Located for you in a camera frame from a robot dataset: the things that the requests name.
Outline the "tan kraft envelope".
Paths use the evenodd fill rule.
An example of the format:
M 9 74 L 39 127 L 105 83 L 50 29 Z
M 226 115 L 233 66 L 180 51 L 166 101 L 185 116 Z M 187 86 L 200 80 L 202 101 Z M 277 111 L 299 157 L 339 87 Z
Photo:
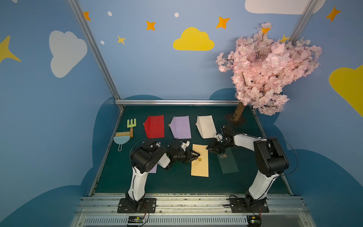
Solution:
M 199 153 L 200 156 L 192 161 L 191 175 L 209 177 L 209 152 L 207 145 L 193 144 L 192 150 Z

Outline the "dark green envelope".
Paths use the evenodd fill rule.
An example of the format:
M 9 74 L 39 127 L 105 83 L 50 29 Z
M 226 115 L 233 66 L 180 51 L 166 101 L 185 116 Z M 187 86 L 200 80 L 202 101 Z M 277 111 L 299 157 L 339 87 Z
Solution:
M 217 154 L 217 157 L 223 174 L 239 172 L 231 148 L 226 148 L 225 153 Z

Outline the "lilac envelope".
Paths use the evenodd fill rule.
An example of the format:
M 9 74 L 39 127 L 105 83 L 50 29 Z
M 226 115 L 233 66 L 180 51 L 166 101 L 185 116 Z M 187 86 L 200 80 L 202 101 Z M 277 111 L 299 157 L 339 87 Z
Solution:
M 164 149 L 160 143 L 155 140 L 148 141 L 147 153 L 149 155 L 146 170 L 150 173 L 156 173 L 159 160 L 164 154 Z
M 192 138 L 189 116 L 174 116 L 169 127 L 175 139 Z

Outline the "red envelope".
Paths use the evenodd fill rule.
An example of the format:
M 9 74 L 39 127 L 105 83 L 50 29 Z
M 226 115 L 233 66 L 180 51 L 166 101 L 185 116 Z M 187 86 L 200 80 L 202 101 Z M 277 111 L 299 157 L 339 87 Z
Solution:
M 149 116 L 144 122 L 144 129 L 148 139 L 164 138 L 164 116 Z

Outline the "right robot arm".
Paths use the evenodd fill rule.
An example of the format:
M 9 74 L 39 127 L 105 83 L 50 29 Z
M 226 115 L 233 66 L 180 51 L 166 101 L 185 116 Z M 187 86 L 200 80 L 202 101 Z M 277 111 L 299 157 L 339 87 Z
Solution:
M 285 152 L 276 137 L 249 136 L 225 126 L 207 146 L 207 150 L 225 155 L 227 148 L 236 146 L 255 153 L 258 172 L 244 198 L 233 196 L 229 199 L 231 210 L 233 213 L 268 213 L 267 193 L 275 180 L 289 168 Z

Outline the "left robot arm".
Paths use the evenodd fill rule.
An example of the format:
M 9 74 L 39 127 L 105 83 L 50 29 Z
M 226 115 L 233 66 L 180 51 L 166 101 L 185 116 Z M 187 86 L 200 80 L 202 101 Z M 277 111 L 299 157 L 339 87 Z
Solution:
M 200 153 L 189 149 L 187 140 L 174 139 L 167 147 L 155 140 L 144 140 L 137 148 L 130 151 L 132 178 L 125 199 L 131 212 L 150 211 L 144 202 L 145 186 L 149 172 L 157 165 L 164 169 L 171 168 L 174 163 L 191 163 L 201 161 Z

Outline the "green toy rake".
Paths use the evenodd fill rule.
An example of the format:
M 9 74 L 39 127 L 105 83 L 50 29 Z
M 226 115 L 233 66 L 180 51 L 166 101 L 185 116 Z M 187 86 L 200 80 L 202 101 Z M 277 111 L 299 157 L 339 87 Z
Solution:
M 133 128 L 137 126 L 137 119 L 128 119 L 127 120 L 127 128 L 130 130 L 130 138 L 134 137 L 134 130 Z

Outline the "blue toy brush dustpan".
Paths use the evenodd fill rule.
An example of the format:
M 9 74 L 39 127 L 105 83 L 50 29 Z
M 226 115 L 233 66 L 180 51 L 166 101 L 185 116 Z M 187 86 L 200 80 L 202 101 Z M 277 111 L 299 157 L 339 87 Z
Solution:
M 113 137 L 114 143 L 118 145 L 118 151 L 122 151 L 123 145 L 126 144 L 130 140 L 130 132 L 117 132 Z

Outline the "controller board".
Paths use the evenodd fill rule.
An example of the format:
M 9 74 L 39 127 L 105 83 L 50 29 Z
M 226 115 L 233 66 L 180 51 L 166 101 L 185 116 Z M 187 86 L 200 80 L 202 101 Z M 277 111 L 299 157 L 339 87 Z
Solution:
M 261 227 L 262 221 L 259 216 L 247 216 L 247 227 Z
M 140 216 L 129 216 L 127 219 L 127 224 L 128 225 L 131 225 L 131 224 L 142 225 L 142 224 L 144 224 L 144 218 L 142 218 Z

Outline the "pink blossom artificial tree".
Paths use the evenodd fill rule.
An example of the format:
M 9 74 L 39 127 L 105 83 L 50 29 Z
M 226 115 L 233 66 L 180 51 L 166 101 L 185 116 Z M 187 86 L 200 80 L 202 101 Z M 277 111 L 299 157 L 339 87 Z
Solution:
M 221 53 L 216 64 L 221 72 L 232 70 L 239 104 L 233 114 L 227 116 L 232 126 L 238 126 L 246 106 L 261 114 L 272 116 L 283 111 L 289 98 L 282 93 L 283 87 L 306 77 L 319 67 L 322 47 L 310 45 L 301 38 L 291 42 L 284 37 L 274 41 L 268 38 L 270 23 L 263 23 L 252 37 L 236 40 L 235 51 L 225 56 Z

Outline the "right controller board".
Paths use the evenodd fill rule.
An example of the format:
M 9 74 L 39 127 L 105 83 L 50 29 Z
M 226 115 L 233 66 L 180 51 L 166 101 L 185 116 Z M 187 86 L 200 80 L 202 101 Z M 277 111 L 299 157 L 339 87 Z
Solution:
M 262 221 L 259 216 L 247 216 L 247 227 L 261 227 Z

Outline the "aluminium rail back frame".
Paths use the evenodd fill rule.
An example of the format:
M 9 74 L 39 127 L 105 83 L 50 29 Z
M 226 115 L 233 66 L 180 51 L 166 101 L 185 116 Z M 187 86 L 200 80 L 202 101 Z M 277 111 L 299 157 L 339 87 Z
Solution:
M 127 106 L 235 106 L 237 100 L 143 100 L 116 99 L 116 105 Z

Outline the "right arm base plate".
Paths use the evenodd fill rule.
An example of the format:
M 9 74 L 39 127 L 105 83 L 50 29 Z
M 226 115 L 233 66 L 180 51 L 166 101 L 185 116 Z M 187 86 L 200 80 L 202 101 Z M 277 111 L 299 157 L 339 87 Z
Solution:
M 232 213 L 269 213 L 266 198 L 253 200 L 247 198 L 229 198 Z

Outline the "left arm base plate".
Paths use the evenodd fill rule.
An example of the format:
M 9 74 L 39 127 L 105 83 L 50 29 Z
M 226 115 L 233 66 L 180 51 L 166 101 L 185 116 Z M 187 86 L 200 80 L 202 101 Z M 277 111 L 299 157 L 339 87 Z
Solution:
M 155 213 L 156 198 L 144 198 L 135 201 L 131 198 L 121 198 L 118 204 L 117 213 Z

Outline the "aluminium front rail base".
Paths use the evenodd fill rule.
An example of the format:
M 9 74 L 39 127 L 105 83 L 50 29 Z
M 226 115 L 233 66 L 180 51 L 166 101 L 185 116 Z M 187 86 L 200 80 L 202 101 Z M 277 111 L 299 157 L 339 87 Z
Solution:
M 242 194 L 147 194 L 156 198 L 155 213 L 117 213 L 121 194 L 81 198 L 72 227 L 246 227 L 247 216 L 259 216 L 261 227 L 314 227 L 316 224 L 299 196 L 270 195 L 269 213 L 232 213 L 229 198 Z M 144 218 L 128 225 L 129 216 Z

